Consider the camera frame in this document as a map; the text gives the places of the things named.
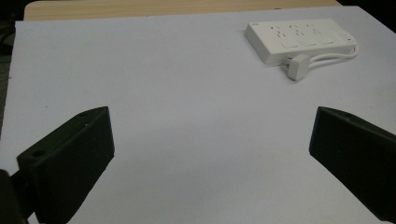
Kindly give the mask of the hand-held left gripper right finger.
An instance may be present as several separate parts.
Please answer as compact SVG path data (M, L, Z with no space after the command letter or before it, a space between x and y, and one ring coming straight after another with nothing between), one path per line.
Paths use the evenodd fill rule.
M309 153L378 219L396 223L396 135L321 106Z

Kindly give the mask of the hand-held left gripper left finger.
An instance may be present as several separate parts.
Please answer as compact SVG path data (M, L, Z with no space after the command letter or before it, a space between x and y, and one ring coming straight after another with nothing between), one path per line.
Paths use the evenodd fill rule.
M106 106L75 115L17 157L22 215L36 215L44 224L66 224L114 153Z

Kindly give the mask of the white power plug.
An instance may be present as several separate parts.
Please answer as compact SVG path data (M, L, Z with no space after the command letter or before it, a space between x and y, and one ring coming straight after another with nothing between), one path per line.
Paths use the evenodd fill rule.
M311 64L311 58L305 54L299 54L292 58L287 58L283 65L287 68L288 78L299 81L304 78Z

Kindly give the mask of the white power strip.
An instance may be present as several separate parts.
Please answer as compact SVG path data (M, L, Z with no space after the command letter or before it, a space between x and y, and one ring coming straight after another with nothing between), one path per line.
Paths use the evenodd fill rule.
M252 22L245 38L267 65L280 65L300 54L348 54L355 38L332 19Z

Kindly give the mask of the white table mat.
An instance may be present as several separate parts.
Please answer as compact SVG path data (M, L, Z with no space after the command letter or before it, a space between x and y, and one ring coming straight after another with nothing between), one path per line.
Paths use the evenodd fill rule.
M244 36L254 21L328 18L359 55L297 82ZM384 224L308 151L319 106L396 134L396 33L359 7L20 21L0 169L97 106L115 156L72 224Z

